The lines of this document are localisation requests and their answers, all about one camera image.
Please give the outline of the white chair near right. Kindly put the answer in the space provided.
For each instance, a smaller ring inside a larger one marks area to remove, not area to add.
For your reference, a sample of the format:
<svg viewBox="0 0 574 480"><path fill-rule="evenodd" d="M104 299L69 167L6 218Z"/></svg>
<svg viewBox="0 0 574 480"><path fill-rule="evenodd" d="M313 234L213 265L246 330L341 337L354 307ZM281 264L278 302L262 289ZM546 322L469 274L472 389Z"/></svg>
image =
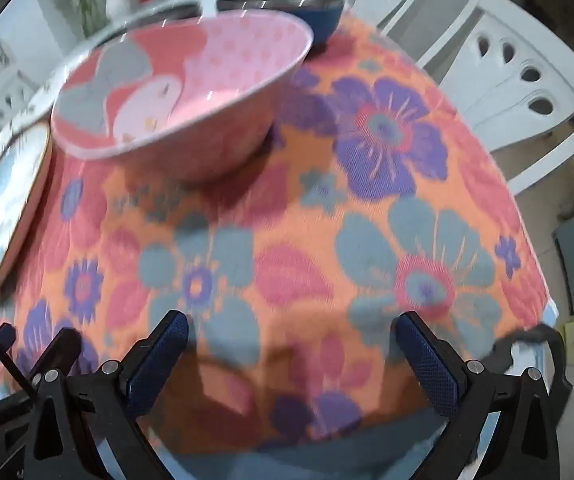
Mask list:
<svg viewBox="0 0 574 480"><path fill-rule="evenodd" d="M490 153L574 116L574 52L510 0L469 0L418 61ZM574 131L511 178L518 195L574 156Z"/></svg>

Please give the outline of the pink cartoon bowl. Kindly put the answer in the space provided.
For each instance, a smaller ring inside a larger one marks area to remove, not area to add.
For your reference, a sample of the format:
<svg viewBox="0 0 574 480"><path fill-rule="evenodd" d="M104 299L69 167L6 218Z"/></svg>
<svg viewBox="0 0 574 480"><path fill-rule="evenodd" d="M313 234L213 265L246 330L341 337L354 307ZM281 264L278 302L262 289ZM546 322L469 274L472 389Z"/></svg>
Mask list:
<svg viewBox="0 0 574 480"><path fill-rule="evenodd" d="M52 135L88 162L212 180L263 144L312 45L308 24L266 10L130 30L66 76Z"/></svg>

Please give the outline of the sunflower round plate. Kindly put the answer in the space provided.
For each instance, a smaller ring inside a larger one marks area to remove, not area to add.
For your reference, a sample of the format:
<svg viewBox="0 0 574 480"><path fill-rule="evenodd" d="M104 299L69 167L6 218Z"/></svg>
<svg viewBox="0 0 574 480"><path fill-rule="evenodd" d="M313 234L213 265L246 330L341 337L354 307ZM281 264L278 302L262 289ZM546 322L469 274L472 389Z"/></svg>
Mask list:
<svg viewBox="0 0 574 480"><path fill-rule="evenodd" d="M38 122L8 145L0 158L0 285L29 232L52 158L48 125Z"/></svg>

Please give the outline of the large forest octagonal plate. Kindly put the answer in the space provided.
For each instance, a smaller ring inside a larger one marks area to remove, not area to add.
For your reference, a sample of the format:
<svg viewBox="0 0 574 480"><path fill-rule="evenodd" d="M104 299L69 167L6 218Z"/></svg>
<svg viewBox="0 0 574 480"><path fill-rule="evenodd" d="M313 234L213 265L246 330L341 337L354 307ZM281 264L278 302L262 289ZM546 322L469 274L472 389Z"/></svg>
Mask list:
<svg viewBox="0 0 574 480"><path fill-rule="evenodd" d="M20 70L10 66L0 74L0 159L10 142L52 109L66 77L88 57L76 49L41 86Z"/></svg>

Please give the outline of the blue steel bowl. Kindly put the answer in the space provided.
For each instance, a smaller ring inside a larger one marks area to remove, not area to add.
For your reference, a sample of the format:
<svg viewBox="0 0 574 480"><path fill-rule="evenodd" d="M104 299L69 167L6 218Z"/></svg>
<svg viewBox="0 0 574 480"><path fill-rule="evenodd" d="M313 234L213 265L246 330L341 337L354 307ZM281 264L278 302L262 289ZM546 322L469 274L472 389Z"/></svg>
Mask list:
<svg viewBox="0 0 574 480"><path fill-rule="evenodd" d="M313 46L326 44L339 26L344 0L216 0L220 12L229 10L272 10L300 18L311 27Z"/></svg>

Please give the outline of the white ribbed vase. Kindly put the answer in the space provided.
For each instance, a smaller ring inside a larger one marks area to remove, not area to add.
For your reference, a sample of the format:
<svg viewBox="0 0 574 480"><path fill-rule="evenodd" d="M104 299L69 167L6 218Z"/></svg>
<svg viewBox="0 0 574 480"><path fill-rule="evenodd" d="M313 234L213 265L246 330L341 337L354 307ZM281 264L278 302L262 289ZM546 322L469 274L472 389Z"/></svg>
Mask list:
<svg viewBox="0 0 574 480"><path fill-rule="evenodd" d="M130 0L106 0L104 4L107 18L116 21L130 14Z"/></svg>

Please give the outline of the red steel bowl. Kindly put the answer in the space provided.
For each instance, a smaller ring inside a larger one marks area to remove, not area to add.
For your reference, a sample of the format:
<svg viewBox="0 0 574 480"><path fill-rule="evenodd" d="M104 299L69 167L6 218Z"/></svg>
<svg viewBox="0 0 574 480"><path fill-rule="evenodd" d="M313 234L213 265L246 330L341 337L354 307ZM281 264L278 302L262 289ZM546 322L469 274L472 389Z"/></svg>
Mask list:
<svg viewBox="0 0 574 480"><path fill-rule="evenodd" d="M158 6L157 8L151 8L139 12L133 18L133 22L138 26L142 26L142 24L200 18L201 15L202 6L198 1L184 1L169 3L166 6Z"/></svg>

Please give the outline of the floral orange tablecloth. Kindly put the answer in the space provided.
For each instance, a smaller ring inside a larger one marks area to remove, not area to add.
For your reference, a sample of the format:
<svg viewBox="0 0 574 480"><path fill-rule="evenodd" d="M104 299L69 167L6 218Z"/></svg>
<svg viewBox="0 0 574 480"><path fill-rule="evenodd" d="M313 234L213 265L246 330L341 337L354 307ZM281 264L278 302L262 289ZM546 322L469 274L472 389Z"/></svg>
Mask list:
<svg viewBox="0 0 574 480"><path fill-rule="evenodd" d="M191 349L146 418L174 454L336 440L427 402L390 341L417 312L465 358L538 324L549 291L500 168L431 78L345 15L268 145L190 190L57 154L0 323L32 367L60 328L80 367L166 312Z"/></svg>

